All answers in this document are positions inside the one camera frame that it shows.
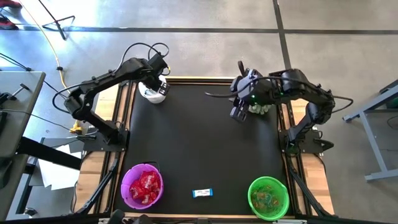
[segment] wooden table frame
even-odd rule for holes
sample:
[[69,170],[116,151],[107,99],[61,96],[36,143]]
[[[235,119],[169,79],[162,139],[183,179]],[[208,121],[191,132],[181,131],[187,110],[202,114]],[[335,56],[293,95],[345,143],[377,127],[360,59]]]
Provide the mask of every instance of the wooden table frame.
[[[207,84],[207,85],[229,85],[228,82],[231,82],[232,78],[226,77],[167,77],[167,81],[169,83],[178,84],[183,82],[184,84]],[[124,86],[120,88],[120,101],[119,105],[116,105],[116,97],[118,95],[118,86],[115,85],[111,88],[108,88],[105,91],[102,91],[99,94],[98,102],[96,105],[95,113],[102,117],[104,120],[112,120],[115,118],[116,121],[120,123],[124,123],[123,118],[126,119],[125,126],[127,128],[130,127],[130,117],[132,111],[132,103],[134,101],[134,91],[135,85],[132,87],[131,97],[127,97],[128,87]],[[293,119],[300,120],[303,118],[305,114],[305,105],[306,101],[297,100],[292,102],[292,108],[286,105],[282,105],[280,107],[280,113],[283,115],[285,127],[290,127],[290,122]],[[114,152],[111,153],[109,166],[113,162]],[[104,162],[104,152],[93,152],[91,153],[83,162],[80,169],[80,176],[78,179],[78,183],[76,185],[76,207],[75,210],[81,208],[84,203],[89,199],[91,194],[94,192],[100,181],[101,168]],[[119,163],[119,168],[116,177],[116,187],[118,183],[118,178],[120,175],[122,162]],[[314,194],[315,198],[320,202],[323,208],[333,214],[333,206],[331,204],[330,193],[328,189],[328,184],[326,180],[325,170],[323,168],[322,163],[312,154],[302,154],[302,164],[303,164],[303,172],[305,174],[305,179],[307,181],[307,186],[311,190],[312,194]],[[99,212],[103,212],[109,195],[109,185],[106,186],[103,192],[103,197],[99,203]],[[303,194],[297,184],[295,184],[295,189],[297,192],[297,201],[299,209],[305,213],[305,203],[303,199]],[[127,217],[138,217],[141,213],[126,213]],[[187,215],[187,214],[154,214],[148,213],[150,217],[159,217],[159,218],[229,218],[229,219],[252,219],[256,218],[254,215]]]

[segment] yellow cable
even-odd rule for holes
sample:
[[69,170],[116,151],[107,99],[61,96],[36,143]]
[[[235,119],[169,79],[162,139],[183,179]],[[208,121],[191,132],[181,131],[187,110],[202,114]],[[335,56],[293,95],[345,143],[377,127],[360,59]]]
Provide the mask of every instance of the yellow cable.
[[[42,31],[44,37],[47,39],[47,42],[49,43],[49,45],[50,45],[50,47],[51,47],[51,50],[52,50],[52,52],[53,52],[53,54],[54,54],[55,60],[57,61],[57,66],[58,66],[58,67],[61,67],[61,66],[60,66],[60,61],[59,61],[58,56],[57,56],[57,53],[55,53],[54,47],[52,46],[50,39],[49,39],[49,38],[47,37],[47,35],[45,34],[43,28],[36,22],[35,18],[33,18],[32,14],[29,12],[29,10],[27,10],[27,8],[24,6],[24,4],[22,3],[22,1],[19,0],[19,2],[20,2],[20,4],[22,5],[22,7],[27,11],[27,13],[30,15],[30,17],[33,19],[33,21],[36,23],[37,27]],[[63,85],[64,88],[66,88],[67,85],[65,84],[65,80],[63,79],[63,71],[59,70],[59,72],[60,72],[60,78],[61,78],[62,85]]]

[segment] bucket handle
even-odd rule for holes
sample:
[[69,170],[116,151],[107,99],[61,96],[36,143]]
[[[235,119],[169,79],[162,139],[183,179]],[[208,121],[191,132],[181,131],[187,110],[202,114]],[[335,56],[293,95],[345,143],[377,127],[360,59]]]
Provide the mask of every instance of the bucket handle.
[[160,165],[156,161],[145,161],[145,162],[141,162],[141,164],[156,164],[155,168],[160,172]]

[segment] white paper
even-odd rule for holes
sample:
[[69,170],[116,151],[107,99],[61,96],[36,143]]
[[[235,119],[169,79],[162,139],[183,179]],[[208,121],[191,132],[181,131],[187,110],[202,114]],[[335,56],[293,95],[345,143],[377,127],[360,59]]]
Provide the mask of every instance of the white paper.
[[[56,148],[56,150],[73,155],[81,159],[81,153],[70,153],[69,145]],[[44,187],[51,185],[51,190],[73,187],[79,178],[80,170],[56,165],[52,162],[39,159]]]

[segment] white and blue package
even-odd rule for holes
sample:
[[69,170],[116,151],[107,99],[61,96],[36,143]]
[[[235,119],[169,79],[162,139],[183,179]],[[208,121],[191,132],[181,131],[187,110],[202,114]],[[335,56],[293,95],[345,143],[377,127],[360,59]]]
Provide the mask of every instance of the white and blue package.
[[213,196],[213,189],[192,190],[192,196],[193,196],[193,198],[204,197],[204,196]]

